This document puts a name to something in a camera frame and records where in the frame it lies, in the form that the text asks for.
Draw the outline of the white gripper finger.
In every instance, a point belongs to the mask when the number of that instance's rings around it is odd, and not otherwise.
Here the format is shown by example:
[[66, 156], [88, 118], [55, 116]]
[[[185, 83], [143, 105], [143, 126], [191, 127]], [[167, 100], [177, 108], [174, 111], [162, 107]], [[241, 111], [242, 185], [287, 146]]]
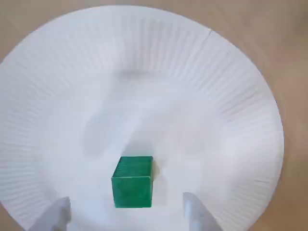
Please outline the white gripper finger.
[[222, 231], [212, 213], [192, 192], [183, 193], [183, 213], [190, 231]]
[[54, 201], [28, 229], [29, 231], [66, 231], [71, 221], [69, 197]]

